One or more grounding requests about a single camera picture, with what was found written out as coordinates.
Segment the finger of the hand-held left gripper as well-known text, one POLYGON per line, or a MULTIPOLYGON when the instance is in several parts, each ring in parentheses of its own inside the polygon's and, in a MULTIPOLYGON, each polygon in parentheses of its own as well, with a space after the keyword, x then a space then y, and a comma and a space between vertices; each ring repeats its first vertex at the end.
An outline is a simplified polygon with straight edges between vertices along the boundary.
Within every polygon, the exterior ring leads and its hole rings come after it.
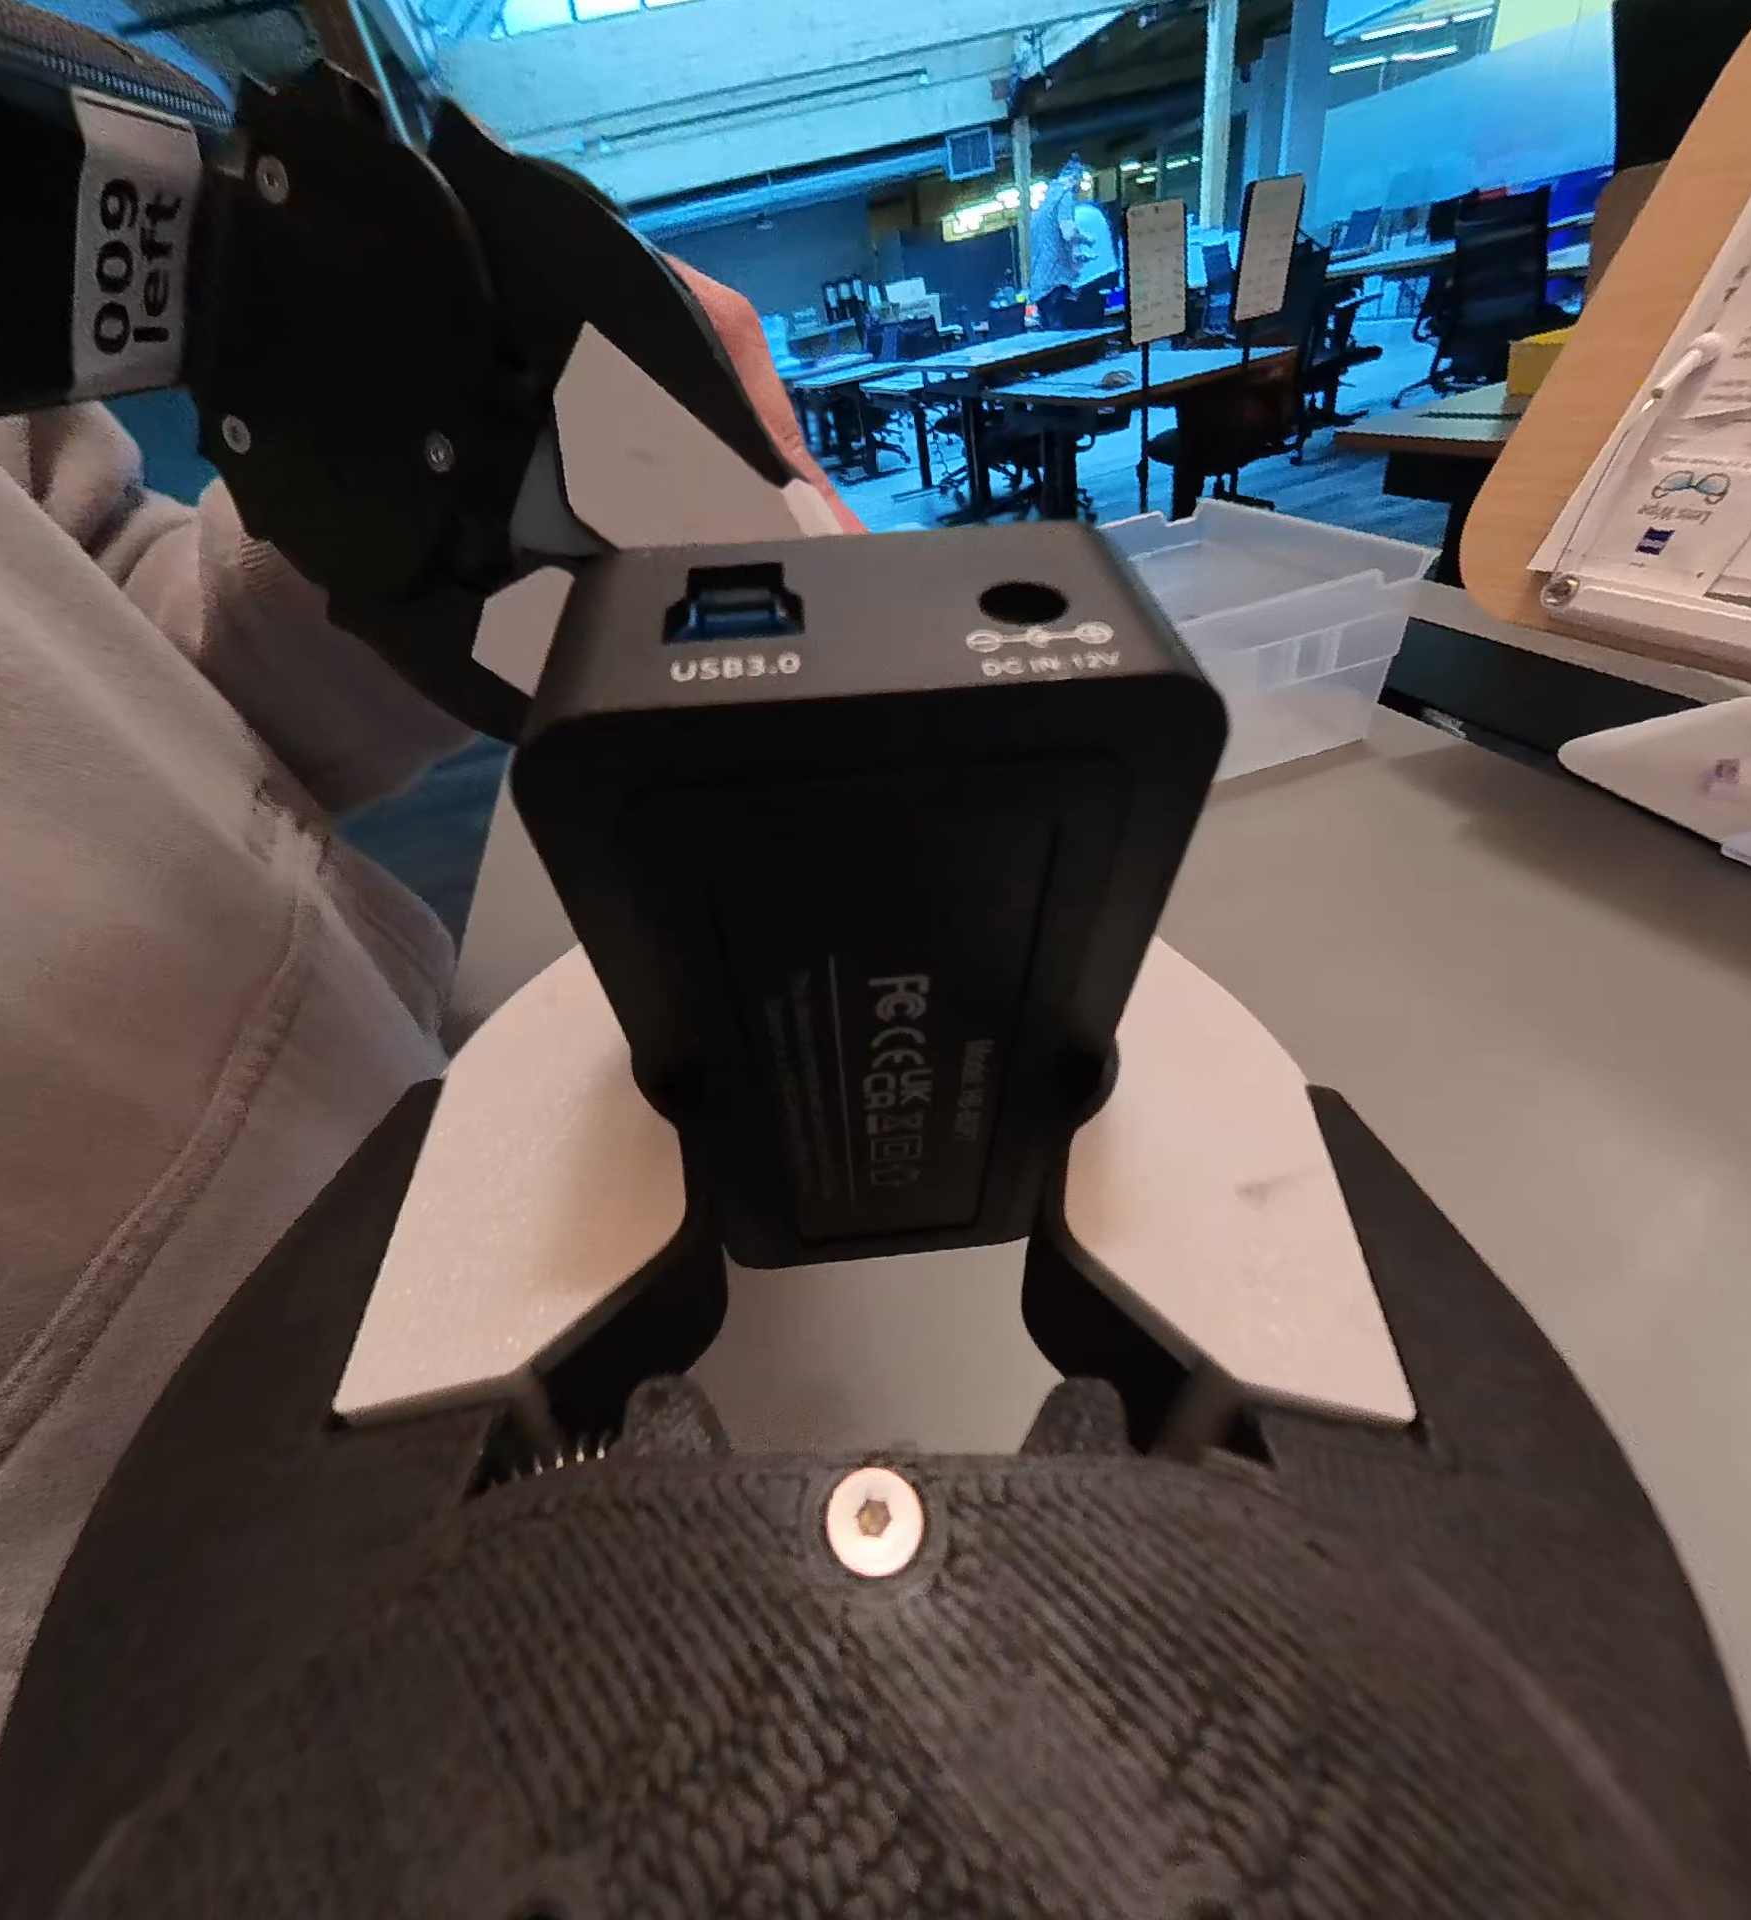
POLYGON ((829 539, 712 314, 599 189, 444 107, 433 162, 479 240, 534 433, 510 534, 546 557, 829 539))
POLYGON ((474 643, 479 722, 526 718, 576 586, 576 571, 546 564, 485 602, 474 643))

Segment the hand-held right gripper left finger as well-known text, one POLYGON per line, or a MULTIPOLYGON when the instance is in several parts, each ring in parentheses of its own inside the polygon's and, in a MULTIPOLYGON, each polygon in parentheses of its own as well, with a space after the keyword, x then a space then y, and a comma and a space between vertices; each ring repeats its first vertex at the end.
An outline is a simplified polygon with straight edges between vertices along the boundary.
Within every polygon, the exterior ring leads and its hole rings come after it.
POLYGON ((498 1410, 544 1457, 610 1441, 725 1309, 700 1172, 640 1089, 591 964, 559 960, 440 1083, 335 1416, 498 1410))

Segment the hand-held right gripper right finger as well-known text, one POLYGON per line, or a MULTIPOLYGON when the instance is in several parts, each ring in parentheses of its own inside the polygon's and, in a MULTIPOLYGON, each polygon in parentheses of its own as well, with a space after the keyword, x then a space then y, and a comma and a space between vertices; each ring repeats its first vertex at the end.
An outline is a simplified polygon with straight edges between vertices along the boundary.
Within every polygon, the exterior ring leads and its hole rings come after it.
POLYGON ((1416 1425, 1310 1081, 1168 943, 1046 1190, 1023 1321, 1058 1376, 1113 1392, 1141 1455, 1255 1452, 1267 1417, 1416 1425))

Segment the black multi-port hub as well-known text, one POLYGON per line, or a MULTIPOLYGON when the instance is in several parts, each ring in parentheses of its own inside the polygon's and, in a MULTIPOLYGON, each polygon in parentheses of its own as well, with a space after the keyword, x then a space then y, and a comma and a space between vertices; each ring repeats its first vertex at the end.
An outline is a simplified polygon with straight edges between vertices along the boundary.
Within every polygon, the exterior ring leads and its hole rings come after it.
POLYGON ((582 571, 513 795, 737 1261, 1031 1232, 1227 733, 1079 523, 582 571))

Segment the person's left hand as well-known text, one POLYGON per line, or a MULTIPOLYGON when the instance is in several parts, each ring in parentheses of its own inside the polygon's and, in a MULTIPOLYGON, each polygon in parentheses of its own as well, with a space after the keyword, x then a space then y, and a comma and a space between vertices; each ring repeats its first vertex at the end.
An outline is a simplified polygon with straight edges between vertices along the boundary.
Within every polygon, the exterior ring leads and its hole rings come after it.
POLYGON ((668 264, 703 305, 782 458, 809 492, 815 495, 817 507, 811 511, 811 516, 828 512, 840 532, 866 537, 867 528, 864 523, 850 511, 828 474, 815 464, 790 394, 776 369, 758 311, 742 294, 685 260, 671 257, 668 264))

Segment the long grey table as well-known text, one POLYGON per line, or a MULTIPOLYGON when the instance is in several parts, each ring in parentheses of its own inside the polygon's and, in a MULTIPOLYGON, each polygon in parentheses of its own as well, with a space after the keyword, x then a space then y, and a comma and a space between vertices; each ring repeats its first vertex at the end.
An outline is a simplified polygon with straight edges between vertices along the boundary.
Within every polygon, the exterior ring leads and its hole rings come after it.
POLYGON ((1027 330, 909 363, 881 363, 854 381, 859 413, 909 422, 905 453, 914 458, 921 492, 969 486, 989 501, 995 464, 984 453, 986 411, 998 391, 1022 380, 1079 369, 1119 333, 1111 324, 1027 330))
POLYGON ((1040 515, 1109 518, 1083 497, 1083 446, 1129 444, 1146 512, 1191 512, 1207 495, 1241 499, 1246 468, 1289 453, 1301 433, 1300 349, 1131 349, 1066 370, 1000 384, 992 400, 1031 431, 1040 515))

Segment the person's beige hoodie torso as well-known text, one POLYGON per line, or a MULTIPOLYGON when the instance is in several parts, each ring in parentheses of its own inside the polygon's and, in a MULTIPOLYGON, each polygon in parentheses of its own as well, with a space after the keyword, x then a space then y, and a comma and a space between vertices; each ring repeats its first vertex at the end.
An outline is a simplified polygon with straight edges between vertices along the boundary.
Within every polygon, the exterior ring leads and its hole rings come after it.
POLYGON ((337 836, 470 743, 104 408, 0 419, 0 1698, 122 1447, 455 948, 337 836))

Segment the white standing board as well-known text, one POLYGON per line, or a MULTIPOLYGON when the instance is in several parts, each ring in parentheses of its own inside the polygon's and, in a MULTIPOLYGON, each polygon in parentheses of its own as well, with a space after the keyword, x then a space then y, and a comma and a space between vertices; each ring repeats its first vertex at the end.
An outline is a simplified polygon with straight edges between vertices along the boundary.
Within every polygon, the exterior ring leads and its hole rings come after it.
POLYGON ((1231 326, 1238 333, 1286 307, 1306 188, 1301 174, 1248 181, 1231 301, 1231 326))
POLYGON ((1188 209, 1182 199, 1125 208, 1129 341, 1151 349, 1184 335, 1188 324, 1188 209))

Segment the clear plastic bin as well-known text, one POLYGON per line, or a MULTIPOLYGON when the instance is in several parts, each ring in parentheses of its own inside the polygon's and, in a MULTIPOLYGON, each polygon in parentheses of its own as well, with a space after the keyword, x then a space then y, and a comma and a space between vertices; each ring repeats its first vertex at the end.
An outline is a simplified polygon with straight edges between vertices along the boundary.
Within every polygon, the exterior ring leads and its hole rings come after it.
POLYGON ((1216 688, 1216 781, 1369 737, 1436 551, 1222 499, 1101 528, 1216 688))

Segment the white stand base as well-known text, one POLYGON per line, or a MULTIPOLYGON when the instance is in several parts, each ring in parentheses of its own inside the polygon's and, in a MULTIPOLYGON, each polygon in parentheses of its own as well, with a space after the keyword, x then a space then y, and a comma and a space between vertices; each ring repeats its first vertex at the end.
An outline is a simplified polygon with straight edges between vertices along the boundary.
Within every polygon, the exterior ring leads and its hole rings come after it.
POLYGON ((1751 695, 1585 733, 1560 766, 1751 867, 1751 695))

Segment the black office chair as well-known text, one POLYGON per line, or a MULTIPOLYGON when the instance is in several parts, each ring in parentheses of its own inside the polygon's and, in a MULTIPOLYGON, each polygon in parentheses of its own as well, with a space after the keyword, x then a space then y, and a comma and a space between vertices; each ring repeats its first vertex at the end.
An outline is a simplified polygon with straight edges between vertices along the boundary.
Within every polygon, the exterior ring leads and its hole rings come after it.
POLYGON ((1296 422, 1289 444, 1300 468, 1313 433, 1339 423, 1339 388, 1357 342, 1354 323, 1363 305, 1356 282, 1328 274, 1329 252, 1310 235, 1294 242, 1284 308, 1262 323, 1262 342, 1296 349, 1296 422))
POLYGON ((1512 344, 1551 323, 1547 186, 1470 189, 1445 201, 1450 252, 1430 280, 1418 335, 1439 395, 1504 380, 1512 344))

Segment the wooden desk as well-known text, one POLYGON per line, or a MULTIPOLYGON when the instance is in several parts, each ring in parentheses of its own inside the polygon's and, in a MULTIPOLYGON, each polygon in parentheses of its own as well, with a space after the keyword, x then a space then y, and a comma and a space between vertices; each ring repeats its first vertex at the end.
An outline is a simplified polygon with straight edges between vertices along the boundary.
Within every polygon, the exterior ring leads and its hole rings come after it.
POLYGON ((1459 546, 1468 512, 1527 411, 1530 395, 1491 381, 1421 408, 1336 428, 1339 452, 1381 458, 1383 492, 1441 507, 1443 543, 1459 546))

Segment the wooden clipboard stand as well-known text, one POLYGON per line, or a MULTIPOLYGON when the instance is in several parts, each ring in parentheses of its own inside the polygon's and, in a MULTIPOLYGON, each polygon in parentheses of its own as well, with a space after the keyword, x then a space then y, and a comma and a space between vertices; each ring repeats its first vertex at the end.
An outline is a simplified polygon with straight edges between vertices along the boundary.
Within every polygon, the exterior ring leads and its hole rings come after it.
POLYGON ((1599 222, 1606 270, 1555 369, 1494 468, 1462 537, 1483 610, 1562 641, 1751 686, 1751 606, 1656 610, 1588 583, 1555 528, 1618 440, 1630 404, 1700 333, 1695 314, 1751 215, 1751 25, 1661 167, 1627 169, 1599 222))

